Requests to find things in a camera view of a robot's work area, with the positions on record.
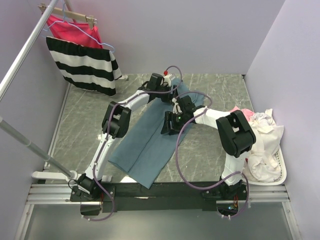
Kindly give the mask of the blue t shirt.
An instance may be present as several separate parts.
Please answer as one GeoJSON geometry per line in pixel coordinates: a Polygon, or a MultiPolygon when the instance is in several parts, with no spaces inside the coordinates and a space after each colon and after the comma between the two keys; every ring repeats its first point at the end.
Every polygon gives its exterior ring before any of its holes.
{"type": "Polygon", "coordinates": [[[173,106],[156,98],[112,152],[109,162],[150,188],[172,157],[178,135],[161,134],[166,111],[173,106]]]}

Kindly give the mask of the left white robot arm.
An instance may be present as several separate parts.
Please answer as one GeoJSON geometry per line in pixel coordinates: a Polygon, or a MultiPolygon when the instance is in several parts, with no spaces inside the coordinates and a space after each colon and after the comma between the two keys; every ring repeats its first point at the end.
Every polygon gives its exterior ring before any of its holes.
{"type": "Polygon", "coordinates": [[[153,73],[132,96],[120,102],[110,102],[102,121],[101,140],[94,157],[85,172],[75,180],[88,201],[96,200],[103,191],[103,171],[116,143],[128,132],[132,112],[154,99],[170,103],[178,95],[183,80],[177,80],[174,74],[167,71],[165,73],[165,76],[153,73]]]}

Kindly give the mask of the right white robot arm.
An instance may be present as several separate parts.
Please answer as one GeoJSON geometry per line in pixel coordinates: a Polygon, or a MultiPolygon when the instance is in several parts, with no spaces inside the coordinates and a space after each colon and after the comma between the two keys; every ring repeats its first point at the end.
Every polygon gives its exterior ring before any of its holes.
{"type": "Polygon", "coordinates": [[[256,136],[241,110],[232,112],[218,111],[207,106],[196,106],[190,96],[179,95],[172,99],[173,111],[166,111],[162,135],[178,135],[175,145],[175,163],[182,180],[191,188],[208,191],[219,187],[222,198],[230,200],[237,194],[237,186],[241,185],[243,167],[256,136]],[[217,183],[200,187],[191,184],[183,176],[178,162],[178,147],[182,133],[189,124],[205,125],[218,131],[221,145],[226,153],[221,180],[217,183]]]}

